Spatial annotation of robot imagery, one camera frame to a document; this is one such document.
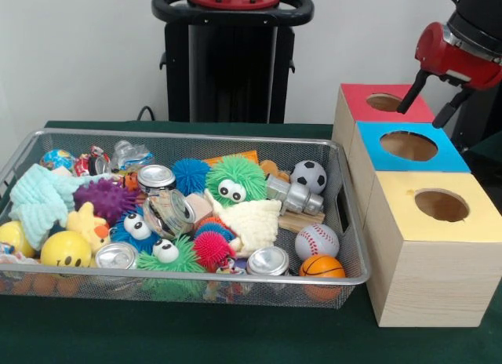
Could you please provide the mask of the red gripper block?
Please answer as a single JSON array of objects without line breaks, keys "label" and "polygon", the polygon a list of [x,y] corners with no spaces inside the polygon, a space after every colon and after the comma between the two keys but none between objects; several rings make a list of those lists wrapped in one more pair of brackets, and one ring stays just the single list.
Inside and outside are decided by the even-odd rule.
[{"label": "red gripper block", "polygon": [[[500,55],[484,54],[480,48],[457,38],[448,26],[439,22],[431,23],[424,29],[417,43],[415,58],[420,62],[420,69],[396,108],[400,114],[407,113],[431,75],[454,86],[474,90],[488,89],[501,81]],[[469,89],[462,89],[443,106],[432,122],[435,128],[443,128],[462,103],[470,98]]]}]

